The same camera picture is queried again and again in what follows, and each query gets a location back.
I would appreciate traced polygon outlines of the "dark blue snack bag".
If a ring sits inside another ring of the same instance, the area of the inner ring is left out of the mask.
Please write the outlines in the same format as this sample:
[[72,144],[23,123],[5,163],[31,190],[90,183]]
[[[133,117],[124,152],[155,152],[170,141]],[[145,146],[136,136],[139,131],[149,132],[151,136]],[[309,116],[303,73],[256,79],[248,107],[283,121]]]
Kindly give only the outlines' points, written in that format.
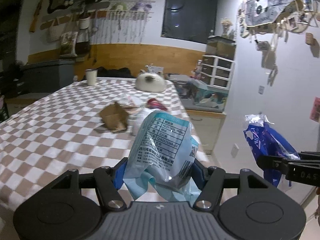
[[245,116],[247,128],[244,137],[252,151],[253,157],[263,170],[264,179],[281,191],[288,191],[292,187],[291,181],[285,179],[281,171],[267,161],[272,157],[300,160],[300,156],[292,145],[273,127],[266,115],[250,114]]

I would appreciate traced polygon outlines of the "light blue plastic package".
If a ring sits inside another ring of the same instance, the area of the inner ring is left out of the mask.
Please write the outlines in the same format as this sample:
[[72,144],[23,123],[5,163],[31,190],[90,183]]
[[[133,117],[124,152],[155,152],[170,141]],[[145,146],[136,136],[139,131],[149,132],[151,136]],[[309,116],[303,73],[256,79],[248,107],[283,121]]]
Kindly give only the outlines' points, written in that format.
[[191,124],[164,111],[151,112],[135,136],[124,172],[124,183],[137,200],[153,187],[169,202],[194,204],[200,190],[191,178],[198,142]]

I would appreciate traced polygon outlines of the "brown cardboard box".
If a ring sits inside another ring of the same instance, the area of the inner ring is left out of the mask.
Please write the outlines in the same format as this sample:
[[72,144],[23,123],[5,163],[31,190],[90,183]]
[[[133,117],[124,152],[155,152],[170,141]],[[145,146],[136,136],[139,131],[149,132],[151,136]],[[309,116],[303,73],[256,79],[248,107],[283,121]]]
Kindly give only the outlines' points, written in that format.
[[99,113],[105,127],[112,133],[127,130],[129,113],[117,102],[106,106]]

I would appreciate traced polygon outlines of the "clear plastic wrapper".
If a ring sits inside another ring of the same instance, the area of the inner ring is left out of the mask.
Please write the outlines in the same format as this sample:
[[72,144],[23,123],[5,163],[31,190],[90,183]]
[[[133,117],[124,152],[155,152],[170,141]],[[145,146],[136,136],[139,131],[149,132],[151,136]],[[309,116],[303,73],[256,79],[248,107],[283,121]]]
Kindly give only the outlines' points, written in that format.
[[143,107],[145,105],[145,102],[136,96],[130,94],[122,94],[122,96],[118,100],[118,104],[123,108],[137,108]]

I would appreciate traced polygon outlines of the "red snack bag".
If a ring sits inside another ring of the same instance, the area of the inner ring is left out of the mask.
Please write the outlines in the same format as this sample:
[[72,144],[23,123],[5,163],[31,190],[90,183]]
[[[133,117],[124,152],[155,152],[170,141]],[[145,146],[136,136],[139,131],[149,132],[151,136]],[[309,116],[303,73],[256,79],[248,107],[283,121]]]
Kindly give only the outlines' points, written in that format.
[[161,102],[159,102],[157,99],[155,98],[151,98],[147,101],[146,106],[149,109],[160,109],[162,111],[167,111],[167,107],[165,107]]

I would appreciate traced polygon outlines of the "cream cabinet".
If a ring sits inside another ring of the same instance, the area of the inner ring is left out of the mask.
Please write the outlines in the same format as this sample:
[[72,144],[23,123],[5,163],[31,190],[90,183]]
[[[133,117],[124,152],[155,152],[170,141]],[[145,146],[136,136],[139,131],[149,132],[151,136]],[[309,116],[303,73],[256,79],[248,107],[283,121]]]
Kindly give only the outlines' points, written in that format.
[[212,155],[226,119],[225,113],[186,110],[207,155]]

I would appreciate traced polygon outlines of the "checkered brown white tablecloth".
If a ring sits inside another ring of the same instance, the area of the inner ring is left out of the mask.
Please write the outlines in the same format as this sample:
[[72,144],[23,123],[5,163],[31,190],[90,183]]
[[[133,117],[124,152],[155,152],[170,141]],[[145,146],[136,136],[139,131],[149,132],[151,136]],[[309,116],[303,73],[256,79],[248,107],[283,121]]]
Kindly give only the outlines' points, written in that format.
[[131,131],[114,134],[99,115],[125,94],[157,99],[171,115],[189,118],[171,82],[161,93],[138,91],[133,79],[62,88],[1,123],[1,206],[16,209],[70,168],[89,173],[127,157],[134,141]]

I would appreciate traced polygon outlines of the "colourful illustrated box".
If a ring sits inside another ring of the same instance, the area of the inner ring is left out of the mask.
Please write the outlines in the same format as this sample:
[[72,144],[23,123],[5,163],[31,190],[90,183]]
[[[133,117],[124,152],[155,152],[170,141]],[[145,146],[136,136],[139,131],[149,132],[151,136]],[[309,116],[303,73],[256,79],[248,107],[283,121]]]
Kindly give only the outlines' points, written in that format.
[[199,80],[192,80],[191,98],[195,106],[223,112],[228,98],[228,91],[214,88]]

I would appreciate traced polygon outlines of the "white drawer organizer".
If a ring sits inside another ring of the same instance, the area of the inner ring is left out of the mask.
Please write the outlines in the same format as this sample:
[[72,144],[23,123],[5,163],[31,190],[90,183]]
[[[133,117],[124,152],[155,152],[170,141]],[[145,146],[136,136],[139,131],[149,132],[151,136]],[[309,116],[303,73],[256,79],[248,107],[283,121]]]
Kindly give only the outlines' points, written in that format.
[[234,61],[215,55],[203,55],[200,80],[210,87],[229,90],[234,73]]

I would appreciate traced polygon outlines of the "white ceramic cat figurine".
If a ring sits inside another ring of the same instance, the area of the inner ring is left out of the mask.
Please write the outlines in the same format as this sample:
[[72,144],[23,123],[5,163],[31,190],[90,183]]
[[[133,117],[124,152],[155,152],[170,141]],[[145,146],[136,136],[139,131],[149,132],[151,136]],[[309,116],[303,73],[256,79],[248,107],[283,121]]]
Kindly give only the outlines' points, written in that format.
[[146,72],[140,70],[136,78],[135,88],[143,92],[161,93],[166,90],[163,72],[158,73]]

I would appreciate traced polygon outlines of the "white cup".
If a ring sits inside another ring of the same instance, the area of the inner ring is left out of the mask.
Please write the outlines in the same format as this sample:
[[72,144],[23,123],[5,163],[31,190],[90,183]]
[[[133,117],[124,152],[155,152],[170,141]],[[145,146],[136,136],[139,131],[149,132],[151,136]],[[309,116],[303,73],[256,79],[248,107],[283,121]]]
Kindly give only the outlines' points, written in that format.
[[95,86],[97,83],[97,69],[87,69],[86,70],[86,80],[89,86]]

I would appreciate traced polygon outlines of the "dried flower bouquet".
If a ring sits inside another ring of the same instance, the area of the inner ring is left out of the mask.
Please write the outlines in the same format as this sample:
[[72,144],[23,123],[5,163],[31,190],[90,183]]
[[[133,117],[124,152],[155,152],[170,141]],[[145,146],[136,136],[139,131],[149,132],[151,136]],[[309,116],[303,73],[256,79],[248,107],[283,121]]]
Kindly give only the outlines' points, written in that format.
[[224,37],[224,38],[227,38],[228,37],[228,31],[229,31],[229,28],[233,25],[231,20],[228,19],[228,18],[222,18],[220,20],[220,23],[222,24],[222,34],[221,36]]

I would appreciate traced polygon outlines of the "dark window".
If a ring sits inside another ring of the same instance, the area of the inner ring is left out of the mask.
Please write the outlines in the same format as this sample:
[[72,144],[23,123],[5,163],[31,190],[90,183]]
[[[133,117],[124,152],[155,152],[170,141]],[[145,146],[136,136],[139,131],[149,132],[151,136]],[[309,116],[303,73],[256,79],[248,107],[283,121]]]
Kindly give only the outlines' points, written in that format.
[[216,10],[217,0],[165,0],[161,37],[205,44]]

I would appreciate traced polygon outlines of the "pink wall poster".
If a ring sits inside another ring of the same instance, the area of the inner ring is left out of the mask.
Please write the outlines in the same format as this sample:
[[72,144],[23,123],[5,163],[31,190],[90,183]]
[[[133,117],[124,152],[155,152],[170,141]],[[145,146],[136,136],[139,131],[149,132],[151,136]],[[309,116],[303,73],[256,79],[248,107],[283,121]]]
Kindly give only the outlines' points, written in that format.
[[319,119],[320,119],[320,98],[318,98],[318,97],[315,97],[315,99],[314,99],[312,110],[310,113],[310,119],[315,122],[319,122]]

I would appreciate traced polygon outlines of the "macrame wall hanging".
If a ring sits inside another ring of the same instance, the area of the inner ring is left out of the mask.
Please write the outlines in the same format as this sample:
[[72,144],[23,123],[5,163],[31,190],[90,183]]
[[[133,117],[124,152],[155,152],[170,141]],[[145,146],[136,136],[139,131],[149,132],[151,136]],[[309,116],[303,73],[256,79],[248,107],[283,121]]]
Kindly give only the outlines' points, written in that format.
[[93,12],[92,44],[141,44],[154,1],[109,0]]

